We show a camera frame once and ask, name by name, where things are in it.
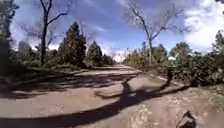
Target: tree trunk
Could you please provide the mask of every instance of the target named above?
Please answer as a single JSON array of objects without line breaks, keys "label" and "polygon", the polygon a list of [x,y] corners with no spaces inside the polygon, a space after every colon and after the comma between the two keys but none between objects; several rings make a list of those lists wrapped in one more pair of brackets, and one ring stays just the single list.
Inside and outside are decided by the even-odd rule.
[{"label": "tree trunk", "polygon": [[45,63],[46,35],[47,35],[47,16],[45,15],[43,20],[43,30],[42,30],[42,36],[41,36],[41,59],[40,59],[41,65],[44,65]]},{"label": "tree trunk", "polygon": [[152,64],[152,56],[153,56],[153,54],[152,54],[152,40],[151,39],[149,39],[149,64]]}]

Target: sky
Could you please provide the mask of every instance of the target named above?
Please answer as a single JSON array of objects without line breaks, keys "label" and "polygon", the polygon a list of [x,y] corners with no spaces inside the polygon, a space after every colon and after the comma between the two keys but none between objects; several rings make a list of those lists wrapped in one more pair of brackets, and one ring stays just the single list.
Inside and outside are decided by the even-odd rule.
[{"label": "sky", "polygon": [[[21,23],[34,24],[40,19],[40,11],[30,4],[31,0],[15,0],[20,6],[11,25],[12,37],[16,42],[27,39],[21,30]],[[125,7],[130,0],[76,0],[73,10],[67,17],[62,17],[57,24],[57,31],[66,32],[69,26],[78,21],[83,24],[86,34],[94,33],[94,40],[101,46],[102,51],[111,54],[115,51],[115,59],[121,61],[127,54],[127,48],[140,48],[146,41],[142,29],[128,24],[125,19]],[[162,32],[153,42],[153,45],[162,43],[170,50],[176,43],[185,41],[193,50],[210,51],[215,35],[224,29],[224,4],[214,0],[137,0],[142,6],[144,15],[154,19],[167,4],[172,2],[184,9],[183,14],[174,19],[177,26],[187,27],[188,31],[177,33],[173,31]],[[57,49],[62,38],[58,38],[50,45]]]}]

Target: white cloud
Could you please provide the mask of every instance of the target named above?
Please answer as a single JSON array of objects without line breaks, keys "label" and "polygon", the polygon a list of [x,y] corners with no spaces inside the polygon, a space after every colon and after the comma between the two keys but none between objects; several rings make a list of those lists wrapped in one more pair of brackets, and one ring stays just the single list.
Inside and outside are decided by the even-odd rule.
[{"label": "white cloud", "polygon": [[127,0],[116,0],[116,2],[121,5],[122,7],[127,7],[128,1]]},{"label": "white cloud", "polygon": [[200,48],[211,48],[215,35],[224,29],[224,5],[214,0],[196,0],[185,11],[184,25],[190,29],[185,40]]},{"label": "white cloud", "polygon": [[98,32],[105,32],[106,29],[97,25],[93,25],[92,28]]},{"label": "white cloud", "polygon": [[100,12],[104,15],[108,15],[107,12],[104,10],[104,8],[100,5],[98,5],[98,3],[96,1],[94,1],[94,0],[81,0],[81,1],[85,2],[89,6],[93,7],[98,12]]},{"label": "white cloud", "polygon": [[59,48],[59,44],[50,44],[49,45],[50,50],[58,50],[58,48]]},{"label": "white cloud", "polygon": [[113,43],[104,42],[100,44],[101,50],[103,54],[112,56],[113,59],[117,62],[122,62],[125,57],[130,53],[129,50],[119,49],[119,48],[112,48],[109,45]]}]

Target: pine tree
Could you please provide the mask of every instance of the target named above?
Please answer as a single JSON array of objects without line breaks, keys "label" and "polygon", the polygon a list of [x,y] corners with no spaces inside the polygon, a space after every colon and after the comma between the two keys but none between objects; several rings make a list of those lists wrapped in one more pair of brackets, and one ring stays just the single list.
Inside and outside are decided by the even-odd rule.
[{"label": "pine tree", "polygon": [[19,42],[18,46],[18,59],[30,60],[35,58],[35,53],[33,52],[30,44],[24,40]]},{"label": "pine tree", "polygon": [[87,60],[91,61],[94,66],[100,66],[102,62],[102,51],[100,46],[94,41],[88,49]]},{"label": "pine tree", "polygon": [[80,34],[79,25],[75,22],[66,32],[66,37],[59,47],[59,56],[62,63],[83,65],[86,50],[86,38]]},{"label": "pine tree", "polygon": [[14,0],[0,1],[0,74],[8,73],[10,70],[10,24],[19,7]]},{"label": "pine tree", "polygon": [[161,64],[167,59],[167,51],[166,48],[159,44],[158,47],[153,47],[153,60],[156,64]]},{"label": "pine tree", "polygon": [[102,61],[103,61],[104,65],[113,65],[114,64],[113,58],[111,56],[106,55],[106,54],[103,55]]},{"label": "pine tree", "polygon": [[170,51],[170,56],[172,57],[186,57],[189,53],[191,53],[191,49],[189,45],[185,42],[177,43],[174,48]]},{"label": "pine tree", "polygon": [[213,44],[213,51],[217,54],[224,55],[224,37],[221,31],[216,34],[216,43]]}]

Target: dirt path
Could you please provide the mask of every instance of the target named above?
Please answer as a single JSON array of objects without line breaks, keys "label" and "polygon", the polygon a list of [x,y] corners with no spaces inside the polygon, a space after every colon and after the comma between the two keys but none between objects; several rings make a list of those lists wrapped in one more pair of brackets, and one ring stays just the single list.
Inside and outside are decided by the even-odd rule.
[{"label": "dirt path", "polygon": [[198,128],[224,126],[207,93],[121,65],[50,77],[1,97],[0,128],[175,128],[186,111]]}]

